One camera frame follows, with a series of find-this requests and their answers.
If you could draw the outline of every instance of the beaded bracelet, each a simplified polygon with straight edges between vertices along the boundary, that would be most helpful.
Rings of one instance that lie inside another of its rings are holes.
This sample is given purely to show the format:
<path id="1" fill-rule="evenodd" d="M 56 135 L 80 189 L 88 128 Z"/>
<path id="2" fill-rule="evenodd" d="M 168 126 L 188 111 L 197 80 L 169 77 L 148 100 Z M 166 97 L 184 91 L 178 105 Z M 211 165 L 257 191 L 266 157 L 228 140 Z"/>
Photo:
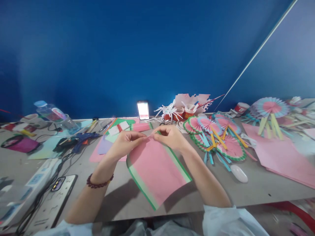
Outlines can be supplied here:
<path id="1" fill-rule="evenodd" d="M 108 185 L 112 180 L 113 180 L 113 178 L 114 178 L 114 174 L 112 175 L 112 177 L 108 180 L 108 181 L 106 181 L 105 183 L 103 183 L 103 184 L 93 184 L 93 183 L 91 183 L 91 176 L 92 176 L 92 174 L 88 177 L 88 179 L 86 180 L 86 184 L 89 186 L 89 187 L 91 187 L 91 188 L 101 188 L 101 187 L 104 187 L 104 186 L 106 186 L 106 185 Z"/>

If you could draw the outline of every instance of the hand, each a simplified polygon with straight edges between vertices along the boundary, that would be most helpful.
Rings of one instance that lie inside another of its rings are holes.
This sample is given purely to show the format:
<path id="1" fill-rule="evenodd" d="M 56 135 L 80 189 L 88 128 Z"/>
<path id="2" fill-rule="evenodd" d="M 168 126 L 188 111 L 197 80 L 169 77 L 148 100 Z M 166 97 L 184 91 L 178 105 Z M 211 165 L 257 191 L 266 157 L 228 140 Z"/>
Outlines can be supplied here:
<path id="1" fill-rule="evenodd" d="M 114 159 L 119 160 L 120 158 L 127 155 L 142 143 L 146 139 L 146 135 L 136 131 L 121 131 L 118 135 L 116 141 L 106 153 L 106 157 L 113 157 Z"/>
<path id="2" fill-rule="evenodd" d="M 160 131 L 162 135 L 154 134 L 153 138 L 156 141 L 166 144 L 171 149 L 175 149 L 182 154 L 185 151 L 194 149 L 175 125 L 159 126 L 155 130 L 153 130 L 153 133 L 155 133 L 156 131 Z"/>

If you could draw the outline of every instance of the white paper craft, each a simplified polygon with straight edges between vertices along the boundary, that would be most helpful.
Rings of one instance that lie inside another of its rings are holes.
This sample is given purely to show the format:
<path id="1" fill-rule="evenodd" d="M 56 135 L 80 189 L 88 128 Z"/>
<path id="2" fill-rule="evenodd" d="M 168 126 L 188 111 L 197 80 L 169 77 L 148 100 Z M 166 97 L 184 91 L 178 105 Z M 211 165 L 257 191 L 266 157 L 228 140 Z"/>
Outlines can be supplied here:
<path id="1" fill-rule="evenodd" d="M 128 128 L 129 128 L 129 124 L 127 123 L 127 121 L 124 121 L 124 122 L 121 122 L 120 124 L 110 128 L 108 130 L 108 132 L 111 136 L 114 136 L 114 135 L 120 133 L 122 130 L 126 130 Z"/>

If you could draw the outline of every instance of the blue bottle cap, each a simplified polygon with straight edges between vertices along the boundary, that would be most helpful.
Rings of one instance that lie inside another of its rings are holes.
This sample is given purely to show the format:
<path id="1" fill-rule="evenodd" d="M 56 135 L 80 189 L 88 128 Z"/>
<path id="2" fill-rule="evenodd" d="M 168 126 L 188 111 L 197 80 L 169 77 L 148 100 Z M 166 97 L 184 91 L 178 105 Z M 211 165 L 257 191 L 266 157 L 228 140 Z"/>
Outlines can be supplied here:
<path id="1" fill-rule="evenodd" d="M 37 102 L 34 103 L 34 105 L 37 106 L 37 107 L 44 107 L 44 106 L 47 105 L 47 102 L 45 102 L 45 101 L 37 101 Z"/>

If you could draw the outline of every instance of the black phone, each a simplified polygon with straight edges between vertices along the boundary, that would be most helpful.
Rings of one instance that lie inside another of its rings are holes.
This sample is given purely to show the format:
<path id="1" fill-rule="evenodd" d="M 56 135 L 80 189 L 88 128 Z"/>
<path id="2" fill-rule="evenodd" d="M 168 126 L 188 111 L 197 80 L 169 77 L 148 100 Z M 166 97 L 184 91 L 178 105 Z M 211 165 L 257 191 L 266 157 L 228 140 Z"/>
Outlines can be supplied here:
<path id="1" fill-rule="evenodd" d="M 148 120 L 150 118 L 148 101 L 138 101 L 137 107 L 138 107 L 140 120 Z"/>

